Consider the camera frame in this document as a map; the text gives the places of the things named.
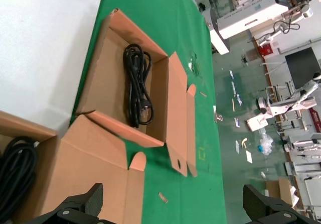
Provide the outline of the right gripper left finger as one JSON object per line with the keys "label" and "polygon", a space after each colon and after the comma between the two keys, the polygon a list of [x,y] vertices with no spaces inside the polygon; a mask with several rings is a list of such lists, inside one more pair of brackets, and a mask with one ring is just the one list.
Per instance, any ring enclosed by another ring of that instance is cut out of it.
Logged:
{"label": "right gripper left finger", "polygon": [[53,211],[32,219],[33,224],[110,223],[98,215],[103,206],[103,184],[95,183],[86,193],[67,197]]}

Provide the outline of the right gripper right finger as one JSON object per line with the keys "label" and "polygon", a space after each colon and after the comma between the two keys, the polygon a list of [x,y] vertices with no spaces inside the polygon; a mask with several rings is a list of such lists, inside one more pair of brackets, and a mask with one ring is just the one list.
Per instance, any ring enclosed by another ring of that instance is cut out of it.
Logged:
{"label": "right gripper right finger", "polygon": [[265,196],[250,184],[243,186],[243,208],[251,219],[250,223],[316,223],[314,219],[299,214],[285,201]]}

